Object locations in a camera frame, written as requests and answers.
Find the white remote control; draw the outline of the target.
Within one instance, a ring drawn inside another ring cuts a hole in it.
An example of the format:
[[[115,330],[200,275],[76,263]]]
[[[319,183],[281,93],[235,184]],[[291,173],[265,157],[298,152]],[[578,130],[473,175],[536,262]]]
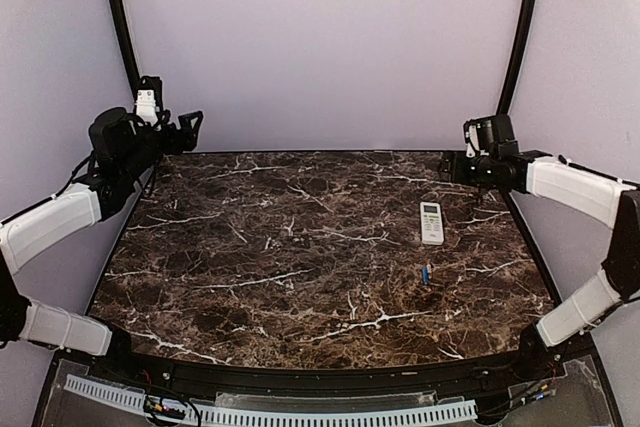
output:
[[[420,203],[421,241],[426,245],[444,243],[444,226],[441,206],[438,203]]]

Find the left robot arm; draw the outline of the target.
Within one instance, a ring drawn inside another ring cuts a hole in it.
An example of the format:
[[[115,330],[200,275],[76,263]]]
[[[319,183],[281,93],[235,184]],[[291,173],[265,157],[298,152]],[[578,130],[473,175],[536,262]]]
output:
[[[65,186],[1,223],[1,343],[27,341],[102,356],[101,364],[120,383],[141,374],[140,359],[113,344],[104,323],[21,294],[15,275],[32,259],[119,213],[140,187],[141,176],[163,156],[195,149],[204,115],[179,116],[161,110],[154,119],[114,107],[88,129],[91,153]]]

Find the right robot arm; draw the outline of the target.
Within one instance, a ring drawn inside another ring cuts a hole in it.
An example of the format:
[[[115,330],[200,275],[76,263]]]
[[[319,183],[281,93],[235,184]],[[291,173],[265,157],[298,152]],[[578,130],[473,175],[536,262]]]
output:
[[[510,363],[499,366],[521,381],[544,378],[563,358],[565,349],[596,329],[617,309],[639,299],[639,186],[590,170],[563,156],[519,151],[516,142],[492,147],[470,146],[443,155],[437,168],[443,182],[497,190],[504,200],[512,192],[550,200],[574,210],[549,227],[536,226],[554,246],[570,245],[557,260],[585,247],[605,247],[593,274],[569,297],[519,336]]]

